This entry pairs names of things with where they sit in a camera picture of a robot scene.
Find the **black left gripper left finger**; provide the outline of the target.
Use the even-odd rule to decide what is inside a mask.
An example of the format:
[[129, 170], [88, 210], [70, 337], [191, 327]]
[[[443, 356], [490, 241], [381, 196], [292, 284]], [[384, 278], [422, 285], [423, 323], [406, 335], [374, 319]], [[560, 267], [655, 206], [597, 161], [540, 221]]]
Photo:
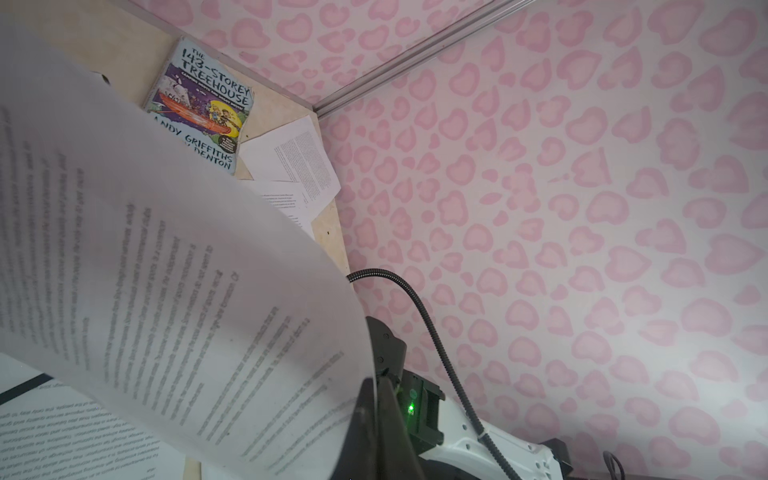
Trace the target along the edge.
[[372, 378], [360, 387], [351, 421], [331, 480], [377, 478], [376, 393]]

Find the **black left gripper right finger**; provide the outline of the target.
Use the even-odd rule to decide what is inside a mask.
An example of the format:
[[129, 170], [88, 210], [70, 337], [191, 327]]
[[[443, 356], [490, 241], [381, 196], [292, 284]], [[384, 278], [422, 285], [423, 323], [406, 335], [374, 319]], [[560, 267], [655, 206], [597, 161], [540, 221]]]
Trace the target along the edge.
[[382, 480], [424, 480], [405, 422], [387, 377], [377, 383], [376, 475]]

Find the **printed paper sheet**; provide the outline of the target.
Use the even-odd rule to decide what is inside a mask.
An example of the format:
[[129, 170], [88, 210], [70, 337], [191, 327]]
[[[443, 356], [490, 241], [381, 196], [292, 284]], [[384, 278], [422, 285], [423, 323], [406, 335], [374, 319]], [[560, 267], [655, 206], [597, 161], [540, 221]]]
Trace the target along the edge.
[[363, 310], [323, 249], [1, 19], [1, 349], [242, 479], [327, 479]]
[[[1, 393], [41, 372], [3, 354]], [[185, 456], [52, 379], [1, 405], [3, 479], [181, 479]]]

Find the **blue and black file folder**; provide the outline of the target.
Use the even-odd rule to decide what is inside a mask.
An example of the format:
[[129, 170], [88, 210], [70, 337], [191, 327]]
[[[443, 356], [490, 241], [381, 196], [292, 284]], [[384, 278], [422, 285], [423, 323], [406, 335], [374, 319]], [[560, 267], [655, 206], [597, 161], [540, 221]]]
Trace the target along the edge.
[[52, 380], [50, 375], [41, 373], [35, 377], [32, 377], [24, 382], [21, 382], [0, 394], [0, 405], [4, 405], [26, 393], [48, 383]]

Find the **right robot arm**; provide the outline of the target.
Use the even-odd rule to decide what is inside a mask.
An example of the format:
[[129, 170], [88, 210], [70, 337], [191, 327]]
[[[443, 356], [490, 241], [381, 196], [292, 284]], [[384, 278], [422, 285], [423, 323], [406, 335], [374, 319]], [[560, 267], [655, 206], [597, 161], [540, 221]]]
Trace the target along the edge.
[[382, 321], [368, 316], [374, 365], [379, 379], [393, 387], [404, 430], [404, 447], [412, 456], [397, 479], [505, 479], [490, 440], [519, 479], [567, 479], [573, 471], [565, 443], [550, 439], [534, 443], [515, 437], [482, 420], [473, 427], [465, 409], [434, 382], [404, 367], [406, 344]]

